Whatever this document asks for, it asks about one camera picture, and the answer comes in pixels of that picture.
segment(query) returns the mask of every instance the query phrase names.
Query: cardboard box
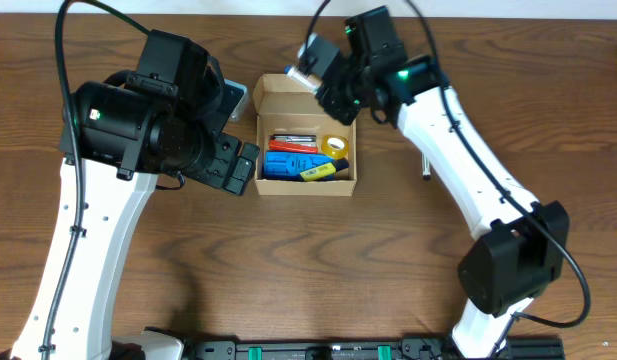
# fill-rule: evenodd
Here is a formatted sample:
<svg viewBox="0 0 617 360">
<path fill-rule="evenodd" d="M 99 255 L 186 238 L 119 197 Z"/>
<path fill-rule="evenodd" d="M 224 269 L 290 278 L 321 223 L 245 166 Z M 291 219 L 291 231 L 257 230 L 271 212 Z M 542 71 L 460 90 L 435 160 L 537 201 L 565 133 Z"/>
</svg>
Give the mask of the cardboard box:
<svg viewBox="0 0 617 360">
<path fill-rule="evenodd" d="M 264 74 L 253 91 L 257 109 L 257 145 L 261 151 L 255 169 L 259 195 L 352 196 L 357 183 L 357 125 L 344 126 L 324 113 L 315 96 L 283 74 Z M 266 180 L 263 177 L 265 153 L 273 134 L 316 135 L 317 146 L 325 135 L 348 140 L 346 159 L 350 167 L 335 174 L 333 181 L 295 182 Z"/>
</svg>

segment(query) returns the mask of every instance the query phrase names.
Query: white wall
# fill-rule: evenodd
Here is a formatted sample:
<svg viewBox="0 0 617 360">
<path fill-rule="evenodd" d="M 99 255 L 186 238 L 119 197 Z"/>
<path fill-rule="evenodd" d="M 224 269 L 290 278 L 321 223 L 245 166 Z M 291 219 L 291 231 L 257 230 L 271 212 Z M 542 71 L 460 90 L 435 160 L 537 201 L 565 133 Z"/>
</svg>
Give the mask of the white wall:
<svg viewBox="0 0 617 360">
<path fill-rule="evenodd" d="M 415 0 L 426 16 L 617 19 L 617 0 Z M 322 0 L 103 0 L 125 13 L 312 15 Z M 56 12 L 62 0 L 0 0 L 0 12 Z M 356 15 L 388 5 L 393 16 L 412 16 L 402 0 L 333 0 L 324 16 Z M 76 4 L 74 12 L 96 12 Z"/>
</svg>

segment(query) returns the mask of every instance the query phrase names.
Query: blue tool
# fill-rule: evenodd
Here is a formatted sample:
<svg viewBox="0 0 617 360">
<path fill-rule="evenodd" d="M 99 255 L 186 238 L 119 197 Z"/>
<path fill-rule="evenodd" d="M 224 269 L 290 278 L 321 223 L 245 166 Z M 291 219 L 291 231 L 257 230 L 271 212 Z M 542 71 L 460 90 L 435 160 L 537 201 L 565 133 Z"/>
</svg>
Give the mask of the blue tool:
<svg viewBox="0 0 617 360">
<path fill-rule="evenodd" d="M 299 154 L 284 151 L 267 151 L 264 162 L 264 177 L 268 180 L 297 180 L 299 173 L 332 162 L 323 154 Z M 329 175 L 323 180 L 333 180 Z"/>
</svg>

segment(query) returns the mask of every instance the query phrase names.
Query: tape roll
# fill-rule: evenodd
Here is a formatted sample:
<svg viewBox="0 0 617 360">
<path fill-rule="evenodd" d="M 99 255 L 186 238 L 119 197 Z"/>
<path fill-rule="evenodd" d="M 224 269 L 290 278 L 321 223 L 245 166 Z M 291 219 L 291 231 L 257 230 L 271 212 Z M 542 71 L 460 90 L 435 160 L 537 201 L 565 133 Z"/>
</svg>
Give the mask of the tape roll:
<svg viewBox="0 0 617 360">
<path fill-rule="evenodd" d="M 341 136 L 326 135 L 321 142 L 321 152 L 335 160 L 343 159 L 348 154 L 348 140 Z"/>
</svg>

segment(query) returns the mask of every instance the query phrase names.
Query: wooden table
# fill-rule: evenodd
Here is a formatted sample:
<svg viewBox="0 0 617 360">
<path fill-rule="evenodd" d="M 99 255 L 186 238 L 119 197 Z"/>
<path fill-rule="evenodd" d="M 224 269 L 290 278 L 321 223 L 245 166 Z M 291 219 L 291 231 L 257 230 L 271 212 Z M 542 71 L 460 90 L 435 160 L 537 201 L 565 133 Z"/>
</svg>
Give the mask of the wooden table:
<svg viewBox="0 0 617 360">
<path fill-rule="evenodd" d="M 294 62 L 307 18 L 134 16 L 191 37 L 225 76 L 252 89 Z M 53 15 L 0 15 L 0 351 L 35 299 L 59 201 L 61 98 Z M 617 359 L 617 22 L 433 19 L 445 70 L 505 166 L 571 216 L 568 248 L 593 309 L 559 331 L 521 321 L 513 334 L 559 334 L 569 359 Z M 419 25 L 397 20 L 410 54 Z M 341 19 L 317 30 L 347 49 Z M 100 15 L 70 15 L 72 89 L 134 69 L 145 37 Z M 233 197 L 190 182 L 149 201 L 117 295 L 113 334 L 154 325 L 242 340 L 398 338 L 446 333 L 465 296 L 456 266 L 471 247 L 419 153 L 366 113 L 358 120 L 352 198 Z M 255 139 L 251 108 L 227 132 Z M 565 321 L 581 309 L 570 269 L 530 311 Z"/>
</svg>

